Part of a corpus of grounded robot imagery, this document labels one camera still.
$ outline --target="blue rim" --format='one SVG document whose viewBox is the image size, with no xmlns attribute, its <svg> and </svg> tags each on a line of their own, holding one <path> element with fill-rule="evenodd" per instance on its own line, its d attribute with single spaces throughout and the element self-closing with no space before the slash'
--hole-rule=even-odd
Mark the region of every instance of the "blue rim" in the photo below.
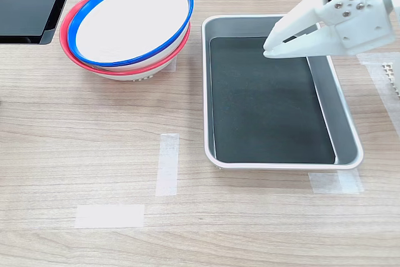
<svg viewBox="0 0 400 267">
<path fill-rule="evenodd" d="M 82 62 L 85 62 L 87 64 L 96 65 L 96 66 L 104 66 L 104 67 L 125 66 L 125 65 L 138 63 L 138 62 L 144 61 L 145 59 L 151 58 L 152 56 L 154 56 L 157 53 L 160 53 L 161 51 L 166 49 L 182 34 L 185 27 L 188 25 L 189 20 L 193 13 L 193 0 L 187 0 L 189 3 L 189 13 L 187 14 L 187 18 L 186 18 L 185 22 L 179 28 L 179 30 L 171 38 L 169 38 L 164 44 L 160 45 L 156 49 L 154 49 L 146 54 L 137 56 L 136 58 L 128 59 L 125 61 L 119 61 L 119 62 L 102 63 L 102 62 L 91 61 L 91 60 L 85 58 L 79 52 L 78 47 L 76 46 L 76 33 L 78 32 L 78 29 L 79 29 L 83 19 L 90 13 L 90 11 L 92 9 L 94 9 L 102 1 L 103 0 L 89 0 L 75 15 L 74 19 L 72 20 L 71 24 L 69 25 L 68 35 L 67 35 L 68 46 L 69 46 L 70 50 L 72 51 L 72 53 L 75 55 L 75 57 L 77 57 Z"/>
</svg>

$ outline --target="red rim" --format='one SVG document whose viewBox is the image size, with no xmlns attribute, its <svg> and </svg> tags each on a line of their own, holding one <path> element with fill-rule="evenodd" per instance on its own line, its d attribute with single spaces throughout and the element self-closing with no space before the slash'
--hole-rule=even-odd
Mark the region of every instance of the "red rim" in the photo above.
<svg viewBox="0 0 400 267">
<path fill-rule="evenodd" d="M 71 21 L 74 19 L 76 13 L 88 2 L 89 0 L 82 0 L 79 3 L 77 3 L 65 16 L 64 20 L 62 21 L 61 27 L 60 27 L 60 43 L 61 43 L 61 47 L 62 50 L 65 52 L 65 54 L 67 55 L 67 57 L 70 58 L 70 60 L 72 62 L 74 62 L 75 64 L 77 64 L 78 66 L 92 71 L 94 73 L 99 73 L 99 74 L 106 74 L 106 75 L 133 75 L 133 74 L 140 74 L 146 71 L 150 71 L 153 69 L 156 69 L 158 67 L 160 67 L 161 65 L 169 62 L 170 60 L 172 60 L 181 50 L 182 48 L 185 46 L 186 42 L 189 39 L 189 34 L 190 34 L 190 29 L 191 29 L 191 24 L 189 22 L 188 24 L 188 31 L 186 32 L 185 36 L 183 37 L 182 42 L 180 43 L 180 45 L 174 50 L 173 53 L 171 53 L 169 56 L 167 56 L 166 58 L 162 59 L 161 61 L 156 62 L 155 64 L 152 64 L 150 66 L 147 67 L 143 67 L 143 68 L 139 68 L 139 69 L 135 69 L 132 71 L 106 71 L 106 70 L 98 70 L 96 68 L 90 67 L 87 64 L 84 64 L 83 62 L 81 62 L 80 60 L 78 60 L 73 53 L 71 52 L 71 50 L 69 50 L 69 46 L 68 46 L 68 27 L 69 24 L 71 23 Z"/>
</svg>

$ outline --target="black mat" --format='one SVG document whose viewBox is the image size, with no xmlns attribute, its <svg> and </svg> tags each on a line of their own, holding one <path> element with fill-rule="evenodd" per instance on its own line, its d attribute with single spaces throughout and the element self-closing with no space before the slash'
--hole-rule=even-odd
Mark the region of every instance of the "black mat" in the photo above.
<svg viewBox="0 0 400 267">
<path fill-rule="evenodd" d="M 335 155 L 307 60 L 266 59 L 264 41 L 211 41 L 217 159 L 333 164 Z"/>
</svg>

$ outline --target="robotic arm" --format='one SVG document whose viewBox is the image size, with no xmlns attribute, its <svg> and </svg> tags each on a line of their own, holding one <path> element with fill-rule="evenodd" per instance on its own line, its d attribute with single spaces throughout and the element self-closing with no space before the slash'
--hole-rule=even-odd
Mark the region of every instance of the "robotic arm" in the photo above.
<svg viewBox="0 0 400 267">
<path fill-rule="evenodd" d="M 400 22 L 400 0 L 302 0 L 276 23 L 264 56 L 352 56 L 378 48 L 396 38 L 389 18 L 393 10 Z M 321 29 L 296 36 L 320 22 Z"/>
</svg>

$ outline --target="tape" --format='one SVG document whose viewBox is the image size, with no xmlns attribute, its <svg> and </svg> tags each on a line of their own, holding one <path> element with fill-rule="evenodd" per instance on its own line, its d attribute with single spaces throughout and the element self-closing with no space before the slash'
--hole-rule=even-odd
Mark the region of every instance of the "tape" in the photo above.
<svg viewBox="0 0 400 267">
<path fill-rule="evenodd" d="M 161 72 L 175 72 L 177 60 L 178 60 L 178 57 L 173 58 L 171 63 L 168 66 L 166 66 L 163 70 L 161 70 Z"/>
<path fill-rule="evenodd" d="M 143 204 L 78 206 L 75 228 L 142 228 Z"/>
<path fill-rule="evenodd" d="M 385 105 L 386 111 L 391 118 L 394 128 L 400 136 L 400 99 L 393 88 L 390 78 L 384 68 L 385 64 L 394 63 L 396 60 L 400 62 L 400 53 L 362 53 L 357 55 L 360 64 L 365 65 L 371 76 L 372 81 Z M 394 80 L 396 77 L 400 80 L 400 74 L 394 72 Z"/>
<path fill-rule="evenodd" d="M 359 194 L 364 192 L 357 169 L 337 173 L 309 173 L 312 191 L 317 194 Z"/>
<path fill-rule="evenodd" d="M 179 134 L 162 134 L 158 159 L 156 196 L 177 193 Z"/>
</svg>

